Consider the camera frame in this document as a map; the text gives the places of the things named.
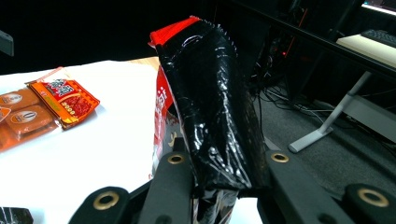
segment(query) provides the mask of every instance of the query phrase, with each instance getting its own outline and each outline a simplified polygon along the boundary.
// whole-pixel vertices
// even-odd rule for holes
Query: plastic wrapper
[[[33,224],[29,209],[19,207],[0,207],[1,224]]]
[[[25,84],[16,91],[0,92],[0,152],[69,129],[99,105],[63,67]]]
[[[155,106],[155,133],[152,173],[154,176],[162,155],[173,151],[175,139],[181,137],[180,122],[175,104],[163,70],[157,75],[157,96]]]
[[[152,32],[169,83],[199,198],[195,222],[227,223],[238,192],[268,187],[265,144],[236,47],[190,17]]]

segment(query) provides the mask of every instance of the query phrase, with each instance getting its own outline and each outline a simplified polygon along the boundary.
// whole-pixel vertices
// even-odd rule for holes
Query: gray floor
[[[255,97],[254,105],[259,119],[262,114],[262,132],[273,143],[271,147],[288,150],[288,144],[317,129],[330,112],[312,111],[312,105],[306,105],[304,111],[295,109],[277,97],[283,93],[279,88],[270,88],[266,94],[262,91],[260,102]],[[396,196],[395,145],[343,116],[332,127],[332,133],[295,154],[305,170],[339,198],[354,183],[376,186]]]

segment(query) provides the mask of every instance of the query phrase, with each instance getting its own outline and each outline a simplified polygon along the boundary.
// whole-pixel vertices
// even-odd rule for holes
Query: wall
[[[199,3],[124,0],[2,0],[0,30],[15,56],[0,52],[0,75],[156,55],[149,32],[192,14]]]

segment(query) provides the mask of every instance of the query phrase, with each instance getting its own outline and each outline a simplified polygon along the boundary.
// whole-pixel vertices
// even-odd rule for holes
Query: red snack package
[[[152,32],[150,34],[151,41],[148,44],[153,48],[158,44],[164,44],[169,38],[199,20],[197,17],[190,17],[188,20],[170,24],[159,31]],[[153,175],[155,174],[161,156],[173,151],[175,138],[182,137],[172,92],[161,66],[158,69],[157,75],[157,102],[154,119]]]
[[[59,118],[64,129],[82,122],[100,103],[71,78],[63,67],[27,85]]]

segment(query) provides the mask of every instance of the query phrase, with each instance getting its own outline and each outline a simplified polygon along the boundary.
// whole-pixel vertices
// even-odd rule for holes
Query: desk
[[[0,206],[28,208],[35,224],[63,224],[92,192],[149,181],[158,65],[154,57],[66,67],[101,104],[71,130],[0,154]],[[51,70],[0,76],[0,93]],[[256,202],[240,200],[233,223],[260,223]]]
[[[361,35],[340,38],[337,40],[337,44],[371,57],[381,63],[396,67],[395,48],[378,43]],[[396,142],[396,135],[394,132],[394,130],[396,130],[396,116],[357,95],[359,89],[371,75],[370,72],[365,72],[320,128],[291,143],[289,145],[289,150],[291,152],[299,152],[330,133],[332,131],[331,125],[342,112],[350,114],[368,127]]]

